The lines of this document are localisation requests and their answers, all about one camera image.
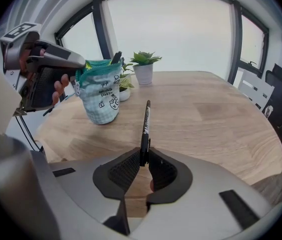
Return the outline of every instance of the wire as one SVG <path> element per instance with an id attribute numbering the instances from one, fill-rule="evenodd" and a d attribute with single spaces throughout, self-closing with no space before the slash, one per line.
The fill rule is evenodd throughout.
<path id="1" fill-rule="evenodd" d="M 40 150 L 40 148 L 39 148 L 38 145 L 36 144 L 36 142 L 35 142 L 35 140 L 34 140 L 32 134 L 31 134 L 29 128 L 27 127 L 27 125 L 26 125 L 26 123 L 25 123 L 25 121 L 24 121 L 24 119 L 23 119 L 23 117 L 22 117 L 21 115 L 20 115 L 20 119 L 21 119 L 21 122 L 22 122 L 22 124 L 23 124 L 23 126 L 24 126 L 24 128 L 25 128 L 25 130 L 26 130 L 26 132 L 27 132 L 27 134 L 29 134 L 29 137 L 30 137 L 31 140 L 33 141 L 34 145 L 36 145 L 37 149 Z"/>
<path id="2" fill-rule="evenodd" d="M 27 142 L 29 142 L 29 144 L 30 144 L 32 150 L 34 150 L 34 148 L 32 147 L 32 145 L 31 145 L 29 139 L 27 138 L 27 136 L 25 135 L 25 133 L 24 133 L 24 131 L 23 131 L 23 129 L 22 129 L 22 127 L 21 127 L 21 125 L 20 125 L 20 123 L 19 123 L 19 120 L 17 119 L 17 117 L 15 117 L 15 119 L 16 119 L 17 123 L 19 124 L 19 126 L 20 126 L 20 128 L 21 128 L 21 130 L 22 130 L 22 132 L 23 132 L 23 134 L 24 134 L 24 137 L 26 138 Z"/>

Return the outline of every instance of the black chair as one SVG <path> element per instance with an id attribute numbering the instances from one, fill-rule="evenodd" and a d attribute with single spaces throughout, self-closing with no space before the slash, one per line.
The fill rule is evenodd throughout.
<path id="1" fill-rule="evenodd" d="M 275 76 L 277 76 L 282 81 L 282 67 L 275 64 L 272 72 Z"/>
<path id="2" fill-rule="evenodd" d="M 265 82 L 275 87 L 266 107 L 273 107 L 273 112 L 269 117 L 269 121 L 276 130 L 282 125 L 282 78 L 268 70 L 266 71 Z"/>

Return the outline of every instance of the fabric pouch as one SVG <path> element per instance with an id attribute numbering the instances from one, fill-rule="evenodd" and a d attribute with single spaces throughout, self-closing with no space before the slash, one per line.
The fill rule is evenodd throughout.
<path id="1" fill-rule="evenodd" d="M 98 125 L 115 119 L 119 113 L 119 84 L 122 61 L 87 60 L 86 68 L 76 71 L 75 93 L 83 101 L 89 119 Z"/>

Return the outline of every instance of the window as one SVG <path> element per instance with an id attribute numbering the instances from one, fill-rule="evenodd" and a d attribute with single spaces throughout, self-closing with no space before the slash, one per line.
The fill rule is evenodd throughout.
<path id="1" fill-rule="evenodd" d="M 93 14 L 85 16 L 62 38 L 63 46 L 82 55 L 86 60 L 102 60 Z"/>
<path id="2" fill-rule="evenodd" d="M 117 47 L 155 52 L 155 71 L 208 71 L 227 80 L 231 5 L 221 0 L 108 0 Z"/>
<path id="3" fill-rule="evenodd" d="M 260 69 L 263 54 L 264 33 L 244 15 L 242 16 L 243 42 L 241 61 L 252 63 Z"/>

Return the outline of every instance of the human hand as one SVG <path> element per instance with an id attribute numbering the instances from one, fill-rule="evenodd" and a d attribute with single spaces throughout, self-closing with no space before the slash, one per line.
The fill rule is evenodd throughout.
<path id="1" fill-rule="evenodd" d="M 43 56 L 45 53 L 45 49 L 41 49 L 40 56 Z M 30 54 L 30 50 L 26 49 L 20 56 L 20 69 L 21 72 L 26 71 L 26 59 Z M 69 77 L 67 74 L 64 74 L 61 77 L 61 81 L 56 81 L 54 83 L 55 92 L 52 94 L 52 105 L 57 104 L 60 96 L 64 93 L 64 88 L 67 87 L 70 83 Z"/>
<path id="2" fill-rule="evenodd" d="M 151 191 L 154 192 L 154 183 L 153 183 L 153 180 L 151 180 L 151 182 L 150 182 L 150 189 L 151 189 Z"/>

